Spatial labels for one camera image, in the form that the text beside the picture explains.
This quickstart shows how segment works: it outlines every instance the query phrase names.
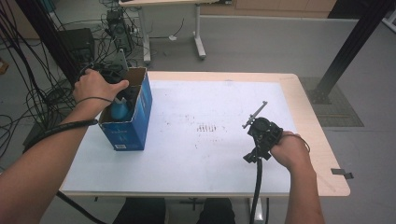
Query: cardboard box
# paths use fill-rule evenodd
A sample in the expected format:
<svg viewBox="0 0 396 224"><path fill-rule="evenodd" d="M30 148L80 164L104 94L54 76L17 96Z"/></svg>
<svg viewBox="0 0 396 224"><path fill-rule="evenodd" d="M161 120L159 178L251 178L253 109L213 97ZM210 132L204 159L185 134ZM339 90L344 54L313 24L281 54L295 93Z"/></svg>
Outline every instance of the cardboard box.
<svg viewBox="0 0 396 224"><path fill-rule="evenodd" d="M147 69L130 68L125 79L130 86L140 86L134 101L134 113L128 121L116 121L111 118L111 105L105 108L99 118L99 125L117 151L143 150L149 126L152 95Z"/></svg>

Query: desk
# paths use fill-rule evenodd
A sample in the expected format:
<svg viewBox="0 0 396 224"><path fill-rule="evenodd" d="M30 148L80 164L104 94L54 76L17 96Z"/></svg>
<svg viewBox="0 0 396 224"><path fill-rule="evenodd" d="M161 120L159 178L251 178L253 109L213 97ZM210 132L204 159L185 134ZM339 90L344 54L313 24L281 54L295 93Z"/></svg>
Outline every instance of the desk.
<svg viewBox="0 0 396 224"><path fill-rule="evenodd" d="M254 144L251 137L246 134L247 130L242 129L241 126L246 123L248 115L254 113L263 100L267 100L268 105L277 105L273 99L275 96L273 94L263 96L258 93L245 95L239 92L239 97L233 100L240 106L227 107L230 105L228 102L222 103L228 108L226 111L230 111L227 114L239 116L242 112L242 120L223 122L219 125L216 122L221 121L211 119L210 116L215 112L211 113L212 108L208 108L200 112L201 115L207 114L205 119L208 122L201 122L198 118L194 118L192 112L183 117L175 115L179 123L169 122L166 116L162 116L162 112L166 113L169 107L182 106L178 105L178 101L183 97L187 100L190 98L187 95L167 96L168 100L162 102L161 97L164 97L167 91L164 84L189 81L197 84L221 83L224 90L226 87L239 86L239 83L242 83L242 86L249 83L256 83L263 87L279 86L280 91L283 91L288 110L284 114L273 115L271 107L268 106L259 114L259 117L267 117L285 129L294 129L308 142L311 146L311 161L318 174L320 196L347 196L349 194L350 190L345 178L342 175L333 175L331 172L331 168L339 168L338 162L297 76L293 74L148 71L148 77L150 83L153 84L151 87L153 107L145 150L114 151L99 127L91 126L61 187L64 193L94 196L252 197L256 165L248 164L242 157L251 151ZM204 92L198 93L203 95L204 99L207 97L204 96ZM287 116L294 121L292 124L282 121L287 119ZM172 125L186 124L188 126L192 123L196 138L202 142L195 139L182 148L178 147L189 130L183 128L175 130L172 129ZM160 124L169 125L169 128L162 130ZM222 135L222 138L218 138L219 135L213 135L221 132L233 134L233 129L240 133L232 141L222 141L228 135ZM174 146L162 148L166 141L173 142ZM213 157L222 156L217 161L213 161L210 157L212 154L207 154L205 148L201 146L214 146ZM287 196L289 184L289 173L285 168L277 164L274 159L263 162L262 196Z"/></svg>
<svg viewBox="0 0 396 224"><path fill-rule="evenodd" d="M206 53L200 36L200 14L201 14L200 4L214 3L217 1L219 0L134 0L124 3L120 1L120 6L136 8L137 13L139 15L140 30L142 32L142 39L143 39L143 60L145 63L150 63L151 56L149 49L149 36L146 32L145 15L143 12L143 7L176 5L176 4L195 4L195 32L193 33L193 35L194 35L195 45L198 49L198 54L201 59L204 59L206 57Z"/></svg>

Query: gray floor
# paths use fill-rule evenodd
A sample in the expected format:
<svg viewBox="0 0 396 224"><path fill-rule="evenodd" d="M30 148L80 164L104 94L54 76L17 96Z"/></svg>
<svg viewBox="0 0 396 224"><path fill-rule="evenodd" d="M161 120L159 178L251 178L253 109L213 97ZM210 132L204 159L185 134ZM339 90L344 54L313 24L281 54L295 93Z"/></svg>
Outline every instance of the gray floor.
<svg viewBox="0 0 396 224"><path fill-rule="evenodd" d="M293 73L299 77L322 77L341 48L356 21L285 20L270 18L202 17L202 39L207 57L201 60L191 38L171 42L152 39L154 71L268 72ZM354 179L348 180L348 197L321 198L327 223L396 222L396 35L380 24L348 67L338 86L359 115L364 127L324 128L332 150ZM0 114L25 110L21 79L10 67L0 77ZM8 167L21 152L31 120L17 129L6 156ZM120 210L121 198L76 198L103 221L111 222ZM270 223L283 223L287 198L270 199ZM194 223L200 206L192 211L178 199L168 199L171 224ZM248 205L233 199L237 223L248 223ZM88 219L54 199L42 223L91 223Z"/></svg>

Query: table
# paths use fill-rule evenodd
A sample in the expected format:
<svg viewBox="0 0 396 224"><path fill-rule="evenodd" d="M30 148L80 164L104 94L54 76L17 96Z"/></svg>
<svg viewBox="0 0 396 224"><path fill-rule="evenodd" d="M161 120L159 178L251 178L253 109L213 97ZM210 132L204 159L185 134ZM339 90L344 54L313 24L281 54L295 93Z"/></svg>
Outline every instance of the table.
<svg viewBox="0 0 396 224"><path fill-rule="evenodd" d="M61 187L64 193L85 196L252 197L256 165L245 162L242 157L251 151L254 144L246 134L247 130L242 129L242 124L262 104L262 100L269 103L259 117L267 117L279 126L299 133L311 146L310 156L318 175L319 195L347 196L350 193L345 178L332 174L331 168L339 168L338 162L297 76L148 71L148 77L152 84L153 106L145 150L114 151L99 127L91 126ZM226 95L231 94L239 106L234 106L231 101L218 106L220 104L214 101L210 107L196 106L189 114L180 112L169 119L168 111L189 111L172 110L172 107L181 107L180 102L184 104L192 100L189 93L167 95L171 91L169 87L178 85L182 89L186 82L189 82L187 90L202 96L200 99L211 99L209 96L221 98L225 92ZM199 87L205 84L208 89L215 87L213 85L222 87L212 91L215 95L207 96L193 88L194 83ZM244 90L246 85L251 87L254 96L245 95L244 91L234 96L233 91ZM261 90L264 90L263 94L269 90L276 95L262 96ZM193 100L202 104L198 97ZM283 112L275 114L270 105L279 105ZM242 119L232 118L223 122L215 119L218 117ZM193 127L195 140L186 135L191 131L188 127ZM230 140L228 134L237 137ZM185 138L190 139L190 144L178 147ZM203 146L210 146L213 153L208 154ZM213 160L218 155L222 156L217 161ZM285 168L274 159L263 162L261 196L287 196L289 185L289 173Z"/></svg>
<svg viewBox="0 0 396 224"><path fill-rule="evenodd" d="M149 36L146 32L145 26L145 15L143 12L143 7L148 6L163 6L163 5L176 5L176 4L195 4L195 32L193 32L195 45L198 49L198 54L201 59L206 57L204 45L202 44L201 34L200 34L200 14L202 3L214 3L219 0L134 0L129 2L121 2L121 7L134 7L137 10L140 20L140 30L142 32L143 41L143 60L145 63L149 64L151 61L150 48L149 48Z"/></svg>

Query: open box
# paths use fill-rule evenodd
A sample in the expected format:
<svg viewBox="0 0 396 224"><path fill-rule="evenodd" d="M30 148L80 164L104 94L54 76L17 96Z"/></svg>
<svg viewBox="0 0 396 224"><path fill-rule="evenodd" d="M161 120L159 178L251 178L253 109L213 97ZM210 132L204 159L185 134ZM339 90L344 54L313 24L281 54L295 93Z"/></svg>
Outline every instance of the open box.
<svg viewBox="0 0 396 224"><path fill-rule="evenodd" d="M99 118L99 125L117 151L143 150L149 126L152 95L149 76L144 67L130 68L125 75L129 85L140 87L134 100L131 119L116 121L111 118L111 106L105 108Z"/></svg>

